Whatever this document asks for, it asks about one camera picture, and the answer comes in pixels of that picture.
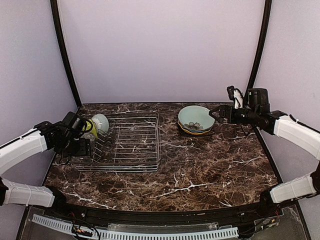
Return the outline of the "pale green plate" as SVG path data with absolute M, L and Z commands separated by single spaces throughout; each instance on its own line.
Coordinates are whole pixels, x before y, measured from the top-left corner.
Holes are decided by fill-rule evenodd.
M 209 116 L 210 110 L 203 106 L 190 105 L 180 110 L 178 121 L 182 126 L 192 130 L 205 130 L 211 128 L 215 119 Z

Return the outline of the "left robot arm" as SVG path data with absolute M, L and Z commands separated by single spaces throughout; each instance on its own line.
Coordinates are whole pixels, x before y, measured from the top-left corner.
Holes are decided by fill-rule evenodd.
M 74 112 L 68 112 L 62 121 L 41 122 L 23 135 L 0 147 L 0 173 L 24 160 L 53 150 L 61 156 L 88 156 L 90 140 L 83 137 L 93 130 L 94 124 Z M 33 186 L 0 179 L 0 204 L 41 206 L 50 208 L 64 202 L 65 196 L 52 186 Z

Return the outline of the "black square floral plate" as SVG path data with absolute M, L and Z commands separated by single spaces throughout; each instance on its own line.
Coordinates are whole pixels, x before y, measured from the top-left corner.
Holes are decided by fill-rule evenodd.
M 183 130 L 179 130 L 178 131 L 178 134 L 180 136 L 183 136 L 183 137 L 209 137 L 209 136 L 213 136 L 215 135 L 215 132 L 214 131 L 207 131 L 207 132 L 185 132 Z

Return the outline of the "yellow polka dot plate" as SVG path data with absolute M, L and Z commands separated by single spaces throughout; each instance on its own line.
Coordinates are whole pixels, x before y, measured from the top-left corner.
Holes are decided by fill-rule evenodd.
M 212 130 L 209 129 L 209 130 L 205 130 L 205 131 L 190 131 L 186 128 L 183 128 L 183 127 L 179 127 L 183 132 L 189 134 L 189 135 L 193 135 L 193 136 L 204 136 L 206 134 L 209 134 Z

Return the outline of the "clear faceted glass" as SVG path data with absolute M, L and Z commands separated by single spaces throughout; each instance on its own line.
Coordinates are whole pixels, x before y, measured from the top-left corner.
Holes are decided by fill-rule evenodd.
M 87 139 L 87 140 L 90 140 L 91 142 L 94 142 L 96 140 L 96 136 L 92 132 L 86 132 L 86 133 L 83 134 L 82 137 Z

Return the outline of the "lime green bowl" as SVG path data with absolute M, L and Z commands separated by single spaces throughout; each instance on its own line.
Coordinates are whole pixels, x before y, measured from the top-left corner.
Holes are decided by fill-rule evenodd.
M 95 139 L 98 138 L 96 125 L 91 119 L 85 121 L 82 131 L 84 132 L 83 135 L 92 135 Z

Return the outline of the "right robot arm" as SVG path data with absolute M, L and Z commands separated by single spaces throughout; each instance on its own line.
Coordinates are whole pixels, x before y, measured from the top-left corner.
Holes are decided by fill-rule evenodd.
M 285 139 L 305 150 L 316 160 L 320 159 L 320 132 L 282 111 L 271 111 L 268 91 L 265 88 L 250 88 L 247 101 L 233 86 L 227 87 L 229 99 L 234 105 L 220 105 L 210 110 L 209 115 L 219 123 L 252 125 L 266 133 Z M 266 190 L 262 201 L 280 204 L 287 200 L 317 196 L 320 193 L 320 170 L 284 182 Z

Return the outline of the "blue polka dot plate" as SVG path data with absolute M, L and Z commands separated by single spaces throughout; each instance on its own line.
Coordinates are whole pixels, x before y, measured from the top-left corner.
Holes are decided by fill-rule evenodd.
M 178 122 L 178 125 L 179 125 L 180 128 L 181 128 L 182 130 L 184 130 L 185 132 L 198 133 L 198 134 L 208 133 L 208 132 L 210 132 L 210 131 L 213 129 L 213 127 L 210 127 L 210 128 L 208 128 L 208 129 L 202 129 L 202 130 L 198 130 L 198 129 L 197 129 L 197 130 L 194 130 L 194 129 L 189 129 L 189 128 L 181 125 L 179 122 Z

